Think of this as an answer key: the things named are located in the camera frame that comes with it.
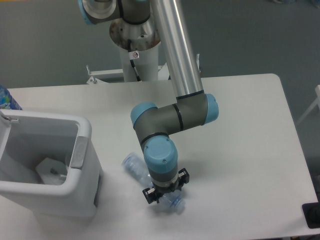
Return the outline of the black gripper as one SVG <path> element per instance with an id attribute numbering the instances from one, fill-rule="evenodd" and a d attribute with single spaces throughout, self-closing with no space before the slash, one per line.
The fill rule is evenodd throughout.
<path id="1" fill-rule="evenodd" d="M 152 188 L 145 188 L 142 193 L 147 200 L 148 204 L 153 202 L 159 203 L 159 199 L 168 193 L 181 191 L 185 184 L 190 181 L 190 174 L 186 168 L 182 168 L 174 175 L 170 174 L 157 174 L 152 172 L 150 174 Z"/>

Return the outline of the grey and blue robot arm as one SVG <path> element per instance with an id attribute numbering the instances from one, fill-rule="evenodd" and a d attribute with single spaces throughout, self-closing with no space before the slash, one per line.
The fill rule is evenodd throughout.
<path id="1" fill-rule="evenodd" d="M 171 135 L 215 121 L 219 107 L 205 93 L 193 54 L 182 3 L 179 0 L 80 0 L 79 10 L 89 25 L 110 23 L 109 35 L 122 51 L 127 81 L 157 79 L 152 51 L 162 47 L 174 99 L 164 106 L 136 105 L 130 113 L 151 186 L 143 190 L 148 203 L 181 190 L 190 180 L 178 167 L 178 150 Z"/>

